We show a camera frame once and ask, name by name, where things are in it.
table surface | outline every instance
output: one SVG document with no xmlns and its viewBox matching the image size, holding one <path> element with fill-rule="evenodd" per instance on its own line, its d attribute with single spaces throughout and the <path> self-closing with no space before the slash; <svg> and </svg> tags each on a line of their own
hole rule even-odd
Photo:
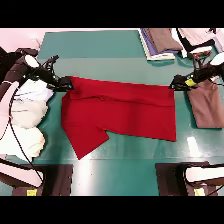
<svg viewBox="0 0 224 224">
<path fill-rule="evenodd" d="M 147 61 L 137 31 L 46 33 L 38 60 L 44 62 L 56 54 L 60 58 L 55 64 L 55 73 L 60 77 L 76 75 L 97 80 L 169 85 L 174 75 L 186 75 L 193 70 L 192 61 L 179 56 L 171 61 Z M 215 55 L 213 49 L 210 59 Z M 38 126 L 46 144 L 34 163 L 74 164 L 71 195 L 159 195 L 156 163 L 224 162 L 223 130 L 198 129 L 184 92 L 175 92 L 176 142 L 108 132 L 110 139 L 107 142 L 77 160 L 61 127 L 64 94 L 56 93 L 49 101 L 48 113 Z M 15 156 L 7 156 L 7 159 L 23 163 Z M 0 195 L 10 195 L 10 191 L 10 187 L 0 185 Z"/>
</svg>

red cloth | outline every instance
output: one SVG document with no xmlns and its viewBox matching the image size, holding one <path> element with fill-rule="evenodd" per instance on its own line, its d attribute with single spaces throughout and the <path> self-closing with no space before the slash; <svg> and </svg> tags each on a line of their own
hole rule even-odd
<svg viewBox="0 0 224 224">
<path fill-rule="evenodd" d="M 108 140 L 106 131 L 176 141 L 174 91 L 168 86 L 71 77 L 62 127 L 78 159 Z"/>
</svg>

brown fabric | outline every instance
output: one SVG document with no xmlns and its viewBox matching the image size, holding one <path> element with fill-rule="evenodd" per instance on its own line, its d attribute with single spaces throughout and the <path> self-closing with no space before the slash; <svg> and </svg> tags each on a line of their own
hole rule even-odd
<svg viewBox="0 0 224 224">
<path fill-rule="evenodd" d="M 188 92 L 198 128 L 224 128 L 224 108 L 218 86 L 208 80 Z"/>
<path fill-rule="evenodd" d="M 183 50 L 182 46 L 172 38 L 169 28 L 145 28 L 145 30 L 158 53 L 166 50 Z"/>
</svg>

yellow sticker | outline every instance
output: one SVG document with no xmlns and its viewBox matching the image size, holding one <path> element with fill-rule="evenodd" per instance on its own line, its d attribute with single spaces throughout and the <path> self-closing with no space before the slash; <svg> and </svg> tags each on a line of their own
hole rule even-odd
<svg viewBox="0 0 224 224">
<path fill-rule="evenodd" d="M 37 189 L 27 190 L 27 196 L 37 196 Z"/>
<path fill-rule="evenodd" d="M 192 79 L 188 79 L 187 81 L 185 81 L 185 83 L 188 85 L 188 86 L 195 86 L 197 83 L 195 83 Z"/>
<path fill-rule="evenodd" d="M 203 188 L 194 189 L 195 196 L 205 196 L 205 191 Z"/>
</svg>

